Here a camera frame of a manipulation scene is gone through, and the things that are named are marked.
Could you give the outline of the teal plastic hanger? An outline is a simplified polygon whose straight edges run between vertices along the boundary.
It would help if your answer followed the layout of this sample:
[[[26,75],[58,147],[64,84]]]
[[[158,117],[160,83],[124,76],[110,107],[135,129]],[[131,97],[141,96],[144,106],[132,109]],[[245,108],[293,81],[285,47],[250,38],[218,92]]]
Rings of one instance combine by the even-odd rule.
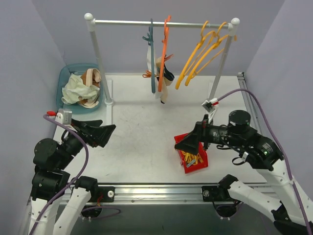
[[[151,80],[151,92],[153,94],[156,93],[156,64],[155,64],[155,55],[154,55],[154,39],[153,39],[153,19],[150,20],[149,32],[147,36],[142,36],[142,39],[147,41],[148,50],[147,50],[147,67],[148,69],[142,75],[144,78],[150,78]]]

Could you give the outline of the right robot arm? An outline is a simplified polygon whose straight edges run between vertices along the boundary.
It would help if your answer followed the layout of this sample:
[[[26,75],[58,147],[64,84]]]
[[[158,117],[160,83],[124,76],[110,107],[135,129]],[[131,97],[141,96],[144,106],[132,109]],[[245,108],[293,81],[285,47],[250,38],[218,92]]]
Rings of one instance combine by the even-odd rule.
[[[222,200],[233,199],[254,208],[272,221],[283,235],[311,235],[313,233],[313,202],[288,174],[287,158],[270,138],[260,135],[250,126],[247,111],[235,110],[228,116],[228,125],[209,123],[208,115],[195,124],[194,129],[175,144],[176,150],[198,154],[199,144],[225,145],[234,150],[241,164],[248,163],[271,186],[276,197],[267,196],[226,175],[218,182],[217,195]]]

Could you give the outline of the orange plastic hanger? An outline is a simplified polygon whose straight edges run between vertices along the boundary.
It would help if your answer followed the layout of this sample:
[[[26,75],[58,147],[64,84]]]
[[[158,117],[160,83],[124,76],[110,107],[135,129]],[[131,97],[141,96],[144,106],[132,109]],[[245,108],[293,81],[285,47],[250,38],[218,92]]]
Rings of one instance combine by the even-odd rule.
[[[164,38],[162,40],[163,48],[162,48],[162,56],[161,56],[161,63],[160,63],[159,80],[158,80],[158,92],[162,91],[165,55],[166,55],[168,36],[169,36],[169,27],[167,26],[167,23],[171,20],[171,17],[172,17],[171,15],[168,15],[167,19],[164,21]]]

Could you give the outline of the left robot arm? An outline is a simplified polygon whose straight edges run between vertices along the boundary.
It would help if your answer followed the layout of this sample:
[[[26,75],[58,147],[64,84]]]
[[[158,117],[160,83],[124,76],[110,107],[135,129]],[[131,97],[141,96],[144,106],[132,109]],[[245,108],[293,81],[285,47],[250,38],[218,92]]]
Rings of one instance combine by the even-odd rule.
[[[85,204],[99,195],[98,181],[83,176],[89,161],[89,147],[105,147],[116,125],[101,120],[78,121],[68,125],[44,115],[44,119],[62,127],[61,141],[46,138],[34,148],[35,174],[31,189],[30,235],[68,235]],[[74,178],[65,168],[81,150],[85,151],[82,168]]]

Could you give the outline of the pink clothespin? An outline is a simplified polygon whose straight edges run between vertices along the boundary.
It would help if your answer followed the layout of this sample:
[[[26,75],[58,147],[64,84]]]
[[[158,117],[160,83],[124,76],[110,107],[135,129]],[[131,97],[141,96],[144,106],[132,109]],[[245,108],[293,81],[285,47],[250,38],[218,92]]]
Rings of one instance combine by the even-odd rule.
[[[169,59],[171,59],[174,55],[170,54],[170,55],[165,55],[164,56],[164,61],[168,61]]]

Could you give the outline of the white underwear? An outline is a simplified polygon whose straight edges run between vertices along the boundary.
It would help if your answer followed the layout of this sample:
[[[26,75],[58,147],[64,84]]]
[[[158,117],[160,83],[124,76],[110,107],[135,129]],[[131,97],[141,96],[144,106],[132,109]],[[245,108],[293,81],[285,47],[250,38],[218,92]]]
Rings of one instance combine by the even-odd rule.
[[[147,67],[148,70],[152,72],[152,77],[150,78],[151,81],[151,91],[155,96],[155,99],[160,98],[161,93],[158,92],[158,80],[157,77],[154,77],[154,74],[157,73],[157,66],[156,66],[156,59],[154,56],[154,46],[148,45],[147,51]]]

